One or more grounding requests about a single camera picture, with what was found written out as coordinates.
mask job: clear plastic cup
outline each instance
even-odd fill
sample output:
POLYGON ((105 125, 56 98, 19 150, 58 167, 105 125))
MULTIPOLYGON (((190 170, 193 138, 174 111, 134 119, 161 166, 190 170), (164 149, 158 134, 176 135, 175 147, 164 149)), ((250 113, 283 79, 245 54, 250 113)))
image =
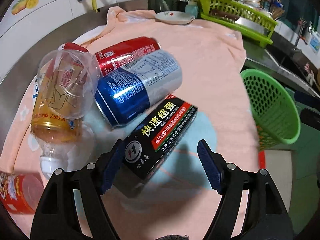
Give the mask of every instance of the clear plastic cup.
POLYGON ((50 109, 74 120, 89 111, 100 74, 97 58, 89 52, 54 50, 41 60, 37 81, 50 109))

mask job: plate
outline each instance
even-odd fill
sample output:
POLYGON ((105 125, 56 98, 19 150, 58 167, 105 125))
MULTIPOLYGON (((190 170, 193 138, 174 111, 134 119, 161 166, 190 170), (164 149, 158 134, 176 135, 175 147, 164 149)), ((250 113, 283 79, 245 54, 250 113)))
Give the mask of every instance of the plate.
POLYGON ((161 12, 155 15, 155 18, 168 24, 184 25, 192 22, 195 17, 192 14, 177 11, 161 12))

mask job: green dish rack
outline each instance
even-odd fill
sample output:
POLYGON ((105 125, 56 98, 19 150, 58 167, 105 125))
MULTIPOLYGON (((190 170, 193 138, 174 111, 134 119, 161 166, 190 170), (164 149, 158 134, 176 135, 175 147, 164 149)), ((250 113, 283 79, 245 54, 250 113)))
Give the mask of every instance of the green dish rack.
POLYGON ((246 69, 241 72, 241 77, 256 122, 260 151, 279 143, 294 143, 299 138, 301 122, 285 88, 260 70, 246 69))
POLYGON ((267 44, 273 44, 271 36, 278 23, 274 21, 272 18, 264 15, 263 13, 233 0, 200 0, 200 4, 202 7, 200 17, 202 19, 216 22, 221 25, 227 26, 230 29, 240 31, 242 35, 258 41, 260 47, 262 48, 265 48, 267 44), (252 22, 255 22, 263 26, 270 32, 268 36, 264 36, 250 28, 234 23, 229 19, 217 19, 215 17, 212 17, 210 16, 210 13, 213 9, 218 9, 223 12, 232 13, 234 15, 251 20, 252 22))

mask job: fruit sticker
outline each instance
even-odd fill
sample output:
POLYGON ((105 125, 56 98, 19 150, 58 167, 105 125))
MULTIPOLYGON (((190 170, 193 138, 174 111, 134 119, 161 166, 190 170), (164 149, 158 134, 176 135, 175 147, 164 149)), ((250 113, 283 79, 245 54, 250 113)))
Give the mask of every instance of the fruit sticker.
POLYGON ((14 6, 12 6, 11 13, 15 15, 25 8, 32 9, 36 7, 38 3, 39 0, 19 0, 14 6))

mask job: pink cloth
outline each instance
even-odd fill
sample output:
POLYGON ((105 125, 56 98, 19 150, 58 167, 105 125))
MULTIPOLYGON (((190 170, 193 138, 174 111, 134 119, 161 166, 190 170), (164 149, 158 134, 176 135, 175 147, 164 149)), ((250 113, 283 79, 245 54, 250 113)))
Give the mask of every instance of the pink cloth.
MULTIPOLYGON (((217 132, 217 152, 227 162, 236 163, 243 170, 257 171, 258 137, 249 99, 239 75, 246 57, 241 34, 205 20, 194 20, 185 26, 167 25, 157 22, 154 14, 154 11, 125 12, 120 7, 112 7, 102 33, 88 38, 83 46, 95 53, 135 37, 156 38, 162 49, 174 55, 183 71, 183 83, 174 95, 198 106, 199 111, 206 114, 217 132)), ((0 157, 0 170, 36 171, 41 174, 41 151, 33 146, 29 128, 31 90, 32 84, 8 133, 0 157)), ((216 191, 201 187, 198 190, 199 194, 193 198, 150 204, 144 213, 130 211, 115 188, 102 199, 122 240, 150 240, 170 234, 188 235, 190 240, 198 240, 204 237, 220 201, 216 191)), ((241 231, 246 199, 247 193, 244 192, 233 235, 241 231)), ((29 235, 33 216, 12 217, 29 235)), ((82 227, 83 232, 90 235, 85 223, 82 227)))

